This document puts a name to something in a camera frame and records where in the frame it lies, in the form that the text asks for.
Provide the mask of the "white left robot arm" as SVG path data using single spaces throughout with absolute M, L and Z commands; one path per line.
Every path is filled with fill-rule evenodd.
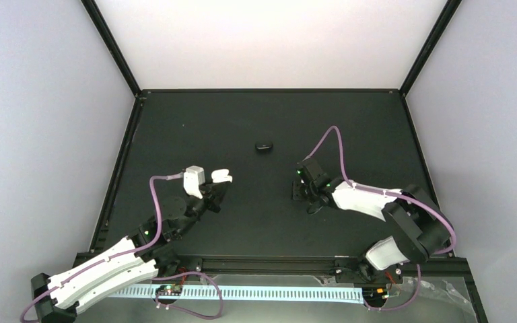
M 157 180 L 184 180 L 187 197 L 160 201 Z M 211 181 L 186 179 L 186 174 L 152 176 L 149 189 L 154 218 L 140 225 L 102 253 L 53 276 L 40 273 L 31 280 L 35 322 L 74 322 L 101 299 L 145 280 L 159 280 L 175 272 L 178 259 L 172 244 L 183 238 L 206 211 L 219 213 L 232 177 Z

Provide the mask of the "black earbud charging case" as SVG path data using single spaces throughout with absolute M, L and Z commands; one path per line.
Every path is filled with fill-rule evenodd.
M 267 140 L 257 141 L 254 144 L 255 150 L 259 153 L 266 153 L 268 151 L 271 151 L 273 149 L 273 146 L 274 146 L 273 142 L 267 141 Z

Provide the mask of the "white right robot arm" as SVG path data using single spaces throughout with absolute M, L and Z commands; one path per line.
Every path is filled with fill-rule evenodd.
M 412 262 L 422 264 L 445 253 L 454 241 L 454 228 L 424 191 L 384 189 L 331 178 L 312 158 L 296 166 L 295 201 L 308 202 L 311 215 L 325 207 L 354 211 L 376 218 L 389 227 L 390 235 L 358 256 L 353 271 L 362 281 L 375 281 L 389 267 Z

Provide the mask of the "white earbud charging case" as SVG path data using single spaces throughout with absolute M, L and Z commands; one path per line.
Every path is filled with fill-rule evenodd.
M 228 169 L 214 170 L 211 173 L 212 183 L 232 182 L 233 178 Z

